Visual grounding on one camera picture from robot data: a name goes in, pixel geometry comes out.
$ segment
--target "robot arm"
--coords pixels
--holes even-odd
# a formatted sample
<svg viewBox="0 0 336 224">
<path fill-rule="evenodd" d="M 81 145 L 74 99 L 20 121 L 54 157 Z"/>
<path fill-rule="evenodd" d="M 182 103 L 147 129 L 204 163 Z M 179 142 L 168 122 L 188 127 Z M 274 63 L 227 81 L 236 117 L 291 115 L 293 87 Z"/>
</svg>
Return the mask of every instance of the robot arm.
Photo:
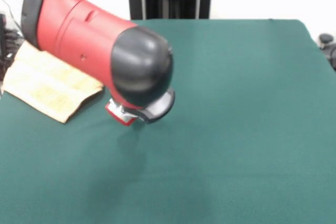
<svg viewBox="0 0 336 224">
<path fill-rule="evenodd" d="M 119 122 L 152 123 L 174 104 L 172 49 L 160 35 L 86 0 L 24 0 L 28 42 L 101 81 Z"/>
</svg>

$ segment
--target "green table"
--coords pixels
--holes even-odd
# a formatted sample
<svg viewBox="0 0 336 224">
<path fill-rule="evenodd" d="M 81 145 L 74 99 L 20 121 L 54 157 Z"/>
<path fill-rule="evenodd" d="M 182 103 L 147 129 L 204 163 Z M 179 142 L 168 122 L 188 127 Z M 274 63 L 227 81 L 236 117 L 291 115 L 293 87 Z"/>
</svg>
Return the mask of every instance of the green table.
<svg viewBox="0 0 336 224">
<path fill-rule="evenodd" d="M 139 22 L 176 104 L 124 127 L 108 92 L 66 125 L 0 101 L 0 223 L 336 223 L 336 76 L 296 20 Z"/>
</svg>

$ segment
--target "black knob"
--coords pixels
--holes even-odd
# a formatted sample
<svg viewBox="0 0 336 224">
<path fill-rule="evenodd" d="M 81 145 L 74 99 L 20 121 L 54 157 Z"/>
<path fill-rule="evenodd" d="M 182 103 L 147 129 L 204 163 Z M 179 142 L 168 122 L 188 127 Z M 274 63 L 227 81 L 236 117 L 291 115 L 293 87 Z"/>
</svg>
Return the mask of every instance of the black knob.
<svg viewBox="0 0 336 224">
<path fill-rule="evenodd" d="M 321 34 L 319 38 L 323 44 L 328 44 L 334 40 L 334 37 L 331 36 L 330 34 Z"/>
<path fill-rule="evenodd" d="M 147 107 L 159 99 L 169 88 L 172 74 L 171 46 L 155 32 L 135 26 L 115 40 L 111 75 L 116 90 L 129 103 Z"/>
</svg>

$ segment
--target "black cable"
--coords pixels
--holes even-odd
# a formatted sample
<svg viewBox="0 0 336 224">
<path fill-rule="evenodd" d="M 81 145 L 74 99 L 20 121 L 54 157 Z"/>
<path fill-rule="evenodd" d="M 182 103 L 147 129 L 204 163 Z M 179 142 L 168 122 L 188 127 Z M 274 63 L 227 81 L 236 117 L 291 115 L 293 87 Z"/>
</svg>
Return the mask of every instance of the black cable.
<svg viewBox="0 0 336 224">
<path fill-rule="evenodd" d="M 2 0 L 2 2 L 4 2 L 4 4 L 7 6 L 8 10 L 9 10 L 9 14 L 11 15 L 11 17 L 12 17 L 15 25 L 17 26 L 17 28 L 19 29 L 19 31 L 22 33 L 21 27 L 20 27 L 19 23 L 16 22 L 10 5 L 5 0 Z"/>
</svg>

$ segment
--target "towel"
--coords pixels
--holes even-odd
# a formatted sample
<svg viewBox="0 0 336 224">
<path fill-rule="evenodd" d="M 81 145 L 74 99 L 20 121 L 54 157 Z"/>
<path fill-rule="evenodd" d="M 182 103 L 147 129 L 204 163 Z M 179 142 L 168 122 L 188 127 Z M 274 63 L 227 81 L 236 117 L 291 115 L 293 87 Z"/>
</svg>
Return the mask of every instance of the towel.
<svg viewBox="0 0 336 224">
<path fill-rule="evenodd" d="M 49 117 L 66 123 L 103 84 L 28 42 L 20 47 L 3 89 Z"/>
</svg>

